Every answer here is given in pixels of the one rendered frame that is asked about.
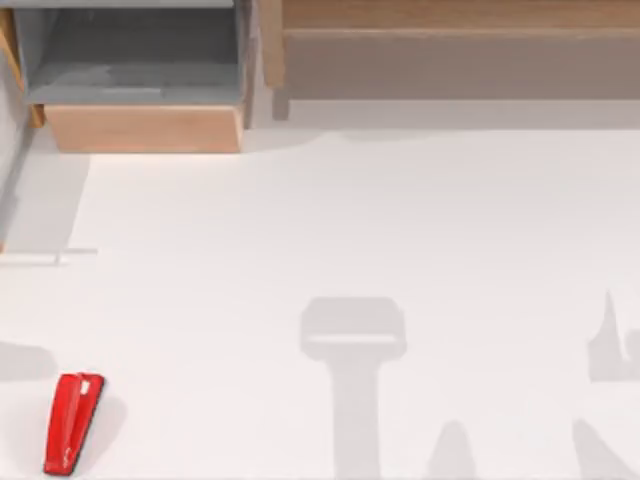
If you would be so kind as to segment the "pale wooden drawer front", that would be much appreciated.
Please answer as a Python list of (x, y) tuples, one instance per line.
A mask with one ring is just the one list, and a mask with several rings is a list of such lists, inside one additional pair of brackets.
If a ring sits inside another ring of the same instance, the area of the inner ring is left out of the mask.
[(218, 105), (47, 105), (68, 153), (237, 153), (244, 109)]

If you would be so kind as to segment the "pulled-out grey drawer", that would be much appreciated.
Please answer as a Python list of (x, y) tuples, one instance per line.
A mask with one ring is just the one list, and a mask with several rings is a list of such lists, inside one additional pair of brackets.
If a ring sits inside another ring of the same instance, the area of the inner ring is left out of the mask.
[(37, 104), (236, 105), (251, 0), (0, 0)]

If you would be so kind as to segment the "red stapler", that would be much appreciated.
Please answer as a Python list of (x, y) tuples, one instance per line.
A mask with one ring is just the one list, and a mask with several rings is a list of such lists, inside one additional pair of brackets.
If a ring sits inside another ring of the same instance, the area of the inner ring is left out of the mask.
[(59, 377), (49, 416), (45, 474), (73, 474), (104, 385), (105, 377), (95, 373), (64, 373)]

